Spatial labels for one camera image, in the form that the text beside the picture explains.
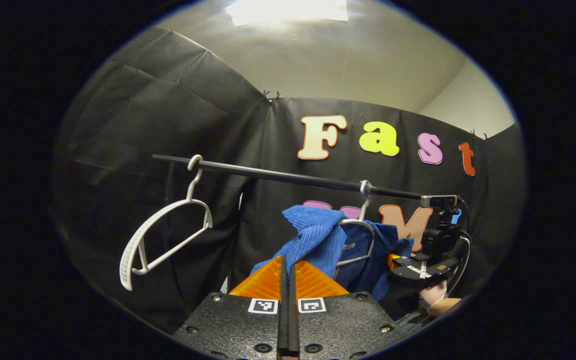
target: clothes rod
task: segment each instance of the clothes rod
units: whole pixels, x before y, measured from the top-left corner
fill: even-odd
[[[176,157],[169,155],[152,156],[155,160],[165,160],[169,162],[178,162],[182,164],[189,164],[190,159],[186,157]],[[206,160],[199,160],[195,163],[195,167],[206,171],[213,171],[218,173],[229,173],[234,175],[248,176],[251,178],[259,178],[265,180],[274,180],[275,182],[293,183],[299,185],[310,185],[312,187],[320,187],[327,189],[335,189],[338,191],[358,192],[361,193],[361,183],[345,182],[339,180],[332,180],[330,178],[314,177],[308,175],[297,175],[295,173],[286,173],[271,170],[262,170],[259,168],[250,168],[245,166],[238,166],[232,164],[224,164],[222,162],[212,162]],[[393,189],[386,189],[384,187],[371,186],[368,189],[370,194],[381,196],[392,196],[394,198],[421,200],[422,194],[410,193],[407,191],[397,191]]]

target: white glove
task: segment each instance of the white glove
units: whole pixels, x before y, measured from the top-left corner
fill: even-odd
[[[425,309],[426,313],[433,306],[437,305],[439,301],[446,298],[446,291],[448,290],[448,281],[443,280],[439,284],[432,287],[426,287],[419,291],[419,305]]]

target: hanger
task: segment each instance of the hanger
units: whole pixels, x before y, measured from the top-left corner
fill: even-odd
[[[188,170],[189,171],[192,170],[193,166],[195,166],[195,163],[198,162],[199,160],[203,160],[203,157],[201,157],[201,155],[193,156],[190,159],[190,162],[188,162]],[[143,224],[141,224],[141,226],[139,226],[137,231],[135,231],[134,235],[132,235],[130,241],[128,241],[128,245],[123,250],[123,255],[121,256],[121,262],[119,263],[119,278],[121,279],[121,285],[123,285],[123,287],[126,290],[133,291],[131,272],[128,271],[128,268],[131,267],[133,264],[133,260],[135,259],[135,253],[137,253],[137,249],[139,249],[139,258],[141,259],[142,268],[141,269],[133,268],[132,272],[134,272],[137,275],[146,275],[152,269],[155,269],[155,267],[161,264],[164,260],[168,259],[174,253],[176,253],[176,251],[183,248],[185,244],[188,244],[192,239],[198,237],[199,234],[203,233],[206,229],[213,227],[213,215],[211,214],[208,205],[206,205],[205,202],[193,198],[195,185],[199,182],[199,178],[201,177],[202,177],[202,169],[199,169],[197,171],[197,176],[194,177],[194,180],[192,180],[192,182],[190,182],[190,185],[188,186],[188,192],[185,196],[185,199],[173,202],[170,205],[167,205],[166,207],[157,211],[150,218],[148,218]],[[150,227],[153,226],[153,224],[155,224],[158,221],[158,219],[162,218],[171,210],[189,204],[199,204],[206,210],[203,216],[203,227],[201,228],[201,230],[190,235],[190,237],[186,238],[185,240],[180,242],[177,246],[167,251],[167,253],[164,253],[162,256],[159,256],[153,262],[149,263],[148,260],[146,259],[146,248],[144,246],[144,234],[146,234],[146,231],[148,231],[148,229],[150,229]]]
[[[362,226],[365,226],[366,228],[368,228],[368,230],[370,230],[370,234],[372,234],[372,241],[370,242],[370,247],[368,248],[368,254],[366,254],[364,256],[355,257],[354,259],[339,261],[336,264],[336,266],[358,262],[359,260],[363,260],[363,259],[368,259],[368,258],[370,258],[370,255],[373,253],[373,246],[375,244],[375,230],[372,226],[368,225],[368,223],[366,223],[364,221],[364,216],[366,215],[366,208],[368,207],[368,205],[370,205],[371,201],[373,201],[375,194],[366,193],[366,185],[367,184],[370,184],[368,182],[368,180],[363,180],[361,182],[361,187],[359,188],[359,191],[361,191],[361,195],[365,199],[365,202],[363,203],[363,205],[361,205],[361,212],[359,212],[359,219],[343,219],[343,220],[339,221],[337,223],[337,225],[359,224],[359,225],[362,225]]]

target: blue cloth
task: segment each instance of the blue cloth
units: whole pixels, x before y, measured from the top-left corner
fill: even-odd
[[[352,223],[342,228],[338,223],[346,217],[340,210],[295,205],[282,214],[297,229],[297,237],[284,244],[272,258],[254,265],[251,275],[270,260],[283,255],[286,257],[288,280],[290,268],[301,259],[333,278],[337,262],[368,253],[372,240],[370,230]],[[399,239],[394,225],[372,221],[366,223],[375,232],[371,256],[339,266],[335,280],[348,292],[367,291],[379,301],[390,289],[386,263],[388,254],[410,256],[414,239]]]

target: ceiling light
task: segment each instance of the ceiling light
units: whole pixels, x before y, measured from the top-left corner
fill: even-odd
[[[286,20],[348,22],[346,0],[240,0],[226,6],[236,27]]]

